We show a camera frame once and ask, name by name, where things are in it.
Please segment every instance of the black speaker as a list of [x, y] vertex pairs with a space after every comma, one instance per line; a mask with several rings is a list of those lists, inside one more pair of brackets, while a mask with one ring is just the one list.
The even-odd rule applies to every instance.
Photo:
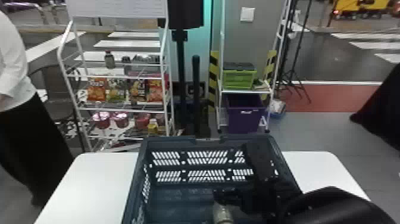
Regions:
[[[204, 0], [168, 0], [169, 28], [193, 29], [204, 26]], [[165, 19], [158, 19], [158, 26], [165, 27]]]

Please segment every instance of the white table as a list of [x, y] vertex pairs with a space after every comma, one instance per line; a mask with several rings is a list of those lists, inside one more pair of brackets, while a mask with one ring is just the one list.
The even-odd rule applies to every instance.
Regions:
[[[336, 186], [369, 200], [339, 159], [328, 152], [284, 152], [303, 192]], [[137, 153], [86, 153], [65, 174], [35, 224], [119, 224]]]

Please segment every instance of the green plastic crate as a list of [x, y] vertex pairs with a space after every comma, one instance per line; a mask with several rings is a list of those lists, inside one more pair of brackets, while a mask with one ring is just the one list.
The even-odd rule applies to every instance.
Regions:
[[251, 63], [224, 63], [224, 89], [252, 89], [257, 71]]

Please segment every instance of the person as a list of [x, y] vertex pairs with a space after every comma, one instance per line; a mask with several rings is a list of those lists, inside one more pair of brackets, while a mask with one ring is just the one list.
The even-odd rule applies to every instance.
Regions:
[[27, 77], [25, 47], [0, 12], [0, 164], [44, 206], [73, 161], [62, 134]]

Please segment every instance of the dark blue plastic basket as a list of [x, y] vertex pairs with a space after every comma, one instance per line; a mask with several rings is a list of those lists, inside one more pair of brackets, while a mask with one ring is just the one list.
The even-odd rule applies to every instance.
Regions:
[[[241, 146], [254, 138], [267, 138], [271, 146], [265, 146], [266, 150], [273, 150], [285, 163], [270, 135], [223, 136], [213, 141], [185, 136], [144, 140], [122, 224], [212, 224], [213, 190], [246, 186], [253, 176]], [[235, 222], [249, 223], [238, 207], [232, 208], [232, 214]]]

